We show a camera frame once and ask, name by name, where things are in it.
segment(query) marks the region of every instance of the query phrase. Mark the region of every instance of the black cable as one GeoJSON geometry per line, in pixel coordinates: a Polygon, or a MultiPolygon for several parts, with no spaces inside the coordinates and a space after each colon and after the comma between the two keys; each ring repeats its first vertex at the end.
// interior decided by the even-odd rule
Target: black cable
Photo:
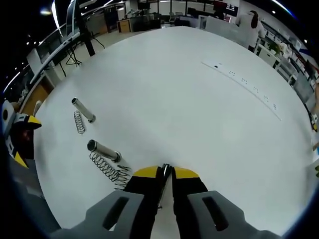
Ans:
{"type": "Polygon", "coordinates": [[[71,46],[71,49],[69,49],[69,50],[67,51],[68,54],[69,54],[69,59],[66,61],[65,65],[75,65],[75,66],[77,66],[77,65],[82,64],[81,61],[79,61],[78,59],[76,59],[76,55],[75,55],[75,52],[74,52],[74,50],[77,48],[78,45],[79,45],[79,42],[77,42],[77,43],[75,44],[75,47],[71,46]]]}
{"type": "Polygon", "coordinates": [[[64,69],[63,69],[63,67],[62,67],[61,62],[59,62],[59,65],[60,65],[60,67],[61,67],[61,69],[62,69],[62,71],[63,71],[64,77],[66,77],[66,73],[65,73],[65,71],[64,71],[64,69]]]}
{"type": "Polygon", "coordinates": [[[101,46],[103,46],[103,48],[105,49],[105,46],[104,46],[101,42],[99,42],[99,40],[96,39],[94,35],[92,35],[92,38],[93,38],[94,40],[96,40],[96,41],[97,41],[101,46]]]}

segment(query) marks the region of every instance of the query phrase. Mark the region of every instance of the ceiling light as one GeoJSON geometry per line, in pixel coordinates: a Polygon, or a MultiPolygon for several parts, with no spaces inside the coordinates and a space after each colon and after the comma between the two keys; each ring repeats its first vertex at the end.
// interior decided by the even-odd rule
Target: ceiling light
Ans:
{"type": "Polygon", "coordinates": [[[9,85],[15,80],[15,78],[16,78],[19,74],[20,74],[20,72],[18,72],[18,73],[12,78],[12,80],[8,83],[8,85],[5,87],[5,89],[4,89],[3,92],[5,92],[5,91],[8,89],[9,85]]]}
{"type": "Polygon", "coordinates": [[[278,2],[277,0],[271,0],[273,1],[275,4],[277,4],[278,6],[280,6],[283,10],[285,10],[287,13],[289,13],[291,16],[293,16],[295,18],[295,16],[293,15],[293,13],[291,11],[289,11],[284,5],[282,5],[280,2],[278,2]]]}
{"type": "Polygon", "coordinates": [[[46,8],[42,8],[41,11],[40,11],[40,14],[43,15],[43,16],[49,16],[52,14],[52,12],[50,12],[48,9],[46,8]]]}
{"type": "Polygon", "coordinates": [[[106,4],[104,4],[103,6],[106,6],[107,4],[113,2],[114,0],[109,0],[106,4]]]}

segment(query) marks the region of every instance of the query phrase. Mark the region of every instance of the monitor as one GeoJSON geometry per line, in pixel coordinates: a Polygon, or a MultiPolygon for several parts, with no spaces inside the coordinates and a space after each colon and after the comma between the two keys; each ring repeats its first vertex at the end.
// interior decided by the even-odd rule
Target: monitor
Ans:
{"type": "Polygon", "coordinates": [[[187,14],[188,15],[192,15],[193,16],[195,14],[195,12],[196,12],[196,9],[191,8],[191,7],[187,8],[187,14]]]}
{"type": "Polygon", "coordinates": [[[139,2],[138,9],[139,10],[150,9],[150,3],[149,2],[139,2]]]}
{"type": "Polygon", "coordinates": [[[214,1],[214,10],[218,12],[222,12],[231,16],[237,16],[238,7],[232,4],[222,2],[222,1],[214,1]]]}

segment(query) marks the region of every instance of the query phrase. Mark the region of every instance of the coil spring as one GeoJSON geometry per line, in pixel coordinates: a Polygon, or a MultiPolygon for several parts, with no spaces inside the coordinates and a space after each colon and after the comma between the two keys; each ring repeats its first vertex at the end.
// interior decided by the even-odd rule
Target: coil spring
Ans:
{"type": "Polygon", "coordinates": [[[118,179],[119,173],[117,170],[115,170],[115,168],[113,168],[101,155],[92,152],[90,153],[90,159],[112,182],[115,182],[118,179]]]}
{"type": "Polygon", "coordinates": [[[117,187],[115,187],[114,189],[123,190],[131,178],[131,175],[129,174],[131,168],[122,165],[118,165],[118,168],[119,169],[117,170],[117,172],[119,174],[119,177],[115,183],[117,187]]]}
{"type": "Polygon", "coordinates": [[[125,167],[118,165],[119,169],[115,169],[111,164],[109,164],[104,157],[101,155],[91,152],[90,159],[95,165],[107,176],[112,182],[116,182],[115,190],[123,190],[130,180],[131,176],[129,172],[130,167],[125,167]]]}
{"type": "Polygon", "coordinates": [[[79,134],[83,134],[85,132],[85,125],[82,120],[81,112],[75,111],[73,115],[74,115],[76,130],[78,131],[79,134]]]}

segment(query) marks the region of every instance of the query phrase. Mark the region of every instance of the metal rod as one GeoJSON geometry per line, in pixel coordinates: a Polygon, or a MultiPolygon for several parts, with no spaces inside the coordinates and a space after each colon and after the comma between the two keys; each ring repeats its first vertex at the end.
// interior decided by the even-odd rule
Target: metal rod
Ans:
{"type": "Polygon", "coordinates": [[[81,102],[78,98],[74,97],[72,99],[72,104],[89,120],[90,123],[93,123],[96,119],[95,115],[92,114],[81,102]]]}
{"type": "Polygon", "coordinates": [[[113,162],[117,163],[122,159],[122,156],[119,152],[113,151],[103,145],[101,145],[99,142],[95,140],[90,140],[88,142],[88,150],[91,152],[96,152],[106,158],[111,159],[113,162]]]}
{"type": "Polygon", "coordinates": [[[163,173],[163,185],[162,185],[162,190],[161,190],[160,196],[159,196],[159,203],[158,203],[158,209],[159,210],[163,208],[161,203],[163,201],[163,196],[164,196],[164,193],[165,193],[165,190],[166,190],[167,181],[168,181],[168,178],[171,175],[172,169],[173,169],[173,167],[170,166],[169,164],[163,164],[163,166],[161,168],[161,171],[163,173]]]}

